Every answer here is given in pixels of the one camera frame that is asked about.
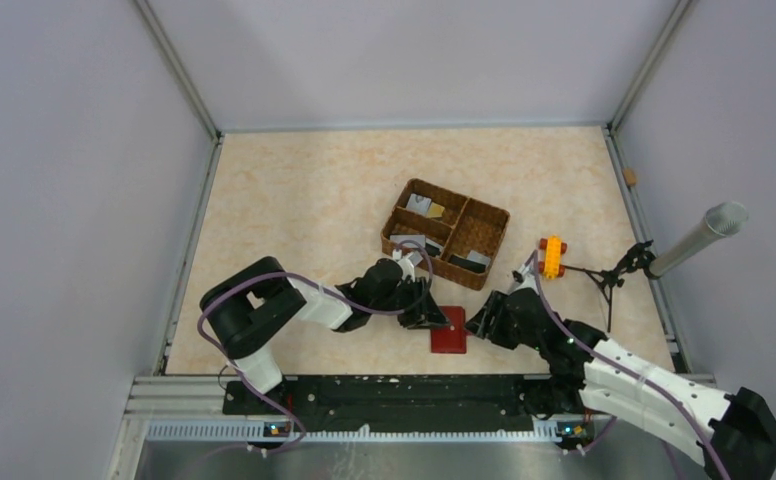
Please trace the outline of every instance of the small wooden block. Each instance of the small wooden block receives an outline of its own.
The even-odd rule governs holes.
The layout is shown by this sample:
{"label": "small wooden block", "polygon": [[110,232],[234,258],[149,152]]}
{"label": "small wooden block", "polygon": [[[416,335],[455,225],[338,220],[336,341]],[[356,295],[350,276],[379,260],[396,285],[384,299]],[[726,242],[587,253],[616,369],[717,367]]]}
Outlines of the small wooden block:
{"label": "small wooden block", "polygon": [[638,177],[635,176],[635,170],[627,167],[624,169],[624,184],[627,187],[634,187],[638,183]]}

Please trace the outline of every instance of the metal cylinder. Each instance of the metal cylinder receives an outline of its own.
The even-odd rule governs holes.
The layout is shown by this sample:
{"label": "metal cylinder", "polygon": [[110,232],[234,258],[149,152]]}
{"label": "metal cylinder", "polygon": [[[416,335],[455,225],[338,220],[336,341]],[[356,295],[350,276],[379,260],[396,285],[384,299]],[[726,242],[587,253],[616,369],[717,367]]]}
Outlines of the metal cylinder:
{"label": "metal cylinder", "polygon": [[654,278],[661,277],[713,242],[738,233],[747,218],[747,209],[738,202],[724,202],[710,208],[700,224],[670,250],[653,260],[647,271]]}

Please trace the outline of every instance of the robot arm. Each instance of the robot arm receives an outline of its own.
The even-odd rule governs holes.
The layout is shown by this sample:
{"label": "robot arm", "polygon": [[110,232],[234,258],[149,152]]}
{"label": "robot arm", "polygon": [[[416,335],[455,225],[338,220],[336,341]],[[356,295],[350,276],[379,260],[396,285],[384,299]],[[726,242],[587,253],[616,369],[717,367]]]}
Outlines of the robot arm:
{"label": "robot arm", "polygon": [[[429,294],[426,280],[415,277],[416,255],[396,250],[391,258],[380,259],[352,282],[318,288],[299,275],[285,272],[275,258],[264,257],[209,290],[200,300],[200,308],[207,310],[215,299],[248,280],[273,277],[239,291],[208,314],[208,322],[229,361],[252,386],[266,393],[282,382],[282,372],[268,342],[292,319],[349,332],[370,319],[371,313],[358,306],[396,314],[408,329],[449,325]],[[247,296],[250,293],[261,303],[254,305]]]}
{"label": "robot arm", "polygon": [[[598,357],[618,365],[594,358],[554,323],[529,262],[515,272],[509,293],[492,292],[467,328],[505,348],[523,344],[536,349],[550,364],[556,384],[570,390],[558,398],[607,412],[659,437],[704,466],[711,478],[722,478],[718,466],[679,407],[699,426],[730,478],[773,475],[776,420],[761,396],[746,388],[730,395],[698,385],[628,352],[594,327],[572,320],[563,324]],[[654,385],[669,393],[670,399]]]}

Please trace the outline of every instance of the gray wall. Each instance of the gray wall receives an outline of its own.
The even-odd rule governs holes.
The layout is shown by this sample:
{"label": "gray wall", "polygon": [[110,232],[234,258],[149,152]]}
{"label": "gray wall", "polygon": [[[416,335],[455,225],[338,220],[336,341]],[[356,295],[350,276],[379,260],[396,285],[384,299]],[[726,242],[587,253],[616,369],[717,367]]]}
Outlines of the gray wall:
{"label": "gray wall", "polygon": [[151,0],[218,126],[611,118],[674,0]]}
{"label": "gray wall", "polygon": [[128,1],[0,1],[0,479],[103,476],[209,148]]}
{"label": "gray wall", "polygon": [[750,210],[666,284],[695,365],[776,412],[776,2],[699,2],[622,142],[660,250],[708,206]]}

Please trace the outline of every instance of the yellow toy block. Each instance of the yellow toy block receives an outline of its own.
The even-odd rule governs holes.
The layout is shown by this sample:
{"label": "yellow toy block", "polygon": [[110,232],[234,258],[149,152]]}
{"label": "yellow toy block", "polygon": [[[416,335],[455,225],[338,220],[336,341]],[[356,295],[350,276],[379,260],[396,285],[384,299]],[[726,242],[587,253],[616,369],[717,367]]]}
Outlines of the yellow toy block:
{"label": "yellow toy block", "polygon": [[561,262],[562,254],[567,251],[568,244],[553,235],[550,238],[542,238],[539,246],[545,252],[544,261],[538,265],[544,278],[553,279],[564,276],[565,268]]}

